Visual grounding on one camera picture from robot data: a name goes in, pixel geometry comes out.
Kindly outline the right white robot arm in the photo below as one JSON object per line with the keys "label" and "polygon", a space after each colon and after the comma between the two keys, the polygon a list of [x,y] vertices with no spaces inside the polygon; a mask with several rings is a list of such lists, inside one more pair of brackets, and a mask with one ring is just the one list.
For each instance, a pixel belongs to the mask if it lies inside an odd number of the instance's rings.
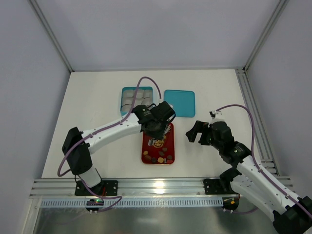
{"label": "right white robot arm", "polygon": [[186,133],[189,142],[201,134],[199,144],[212,146],[231,168],[219,179],[205,179],[209,189],[237,193],[265,213],[279,234],[303,234],[312,226],[312,200],[301,198],[253,159],[252,152],[236,141],[223,121],[196,121]]}

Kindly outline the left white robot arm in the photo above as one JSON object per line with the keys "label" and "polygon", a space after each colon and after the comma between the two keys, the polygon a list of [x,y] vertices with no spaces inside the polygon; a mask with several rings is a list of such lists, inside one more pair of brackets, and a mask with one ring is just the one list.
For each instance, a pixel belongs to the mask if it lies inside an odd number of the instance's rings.
{"label": "left white robot arm", "polygon": [[93,166],[91,155],[96,151],[123,137],[143,132],[148,146],[165,139],[170,124],[176,117],[173,108],[165,101],[150,106],[139,105],[115,123],[103,125],[93,130],[70,129],[61,148],[69,171],[78,176],[86,189],[95,193],[103,186],[103,180]]}

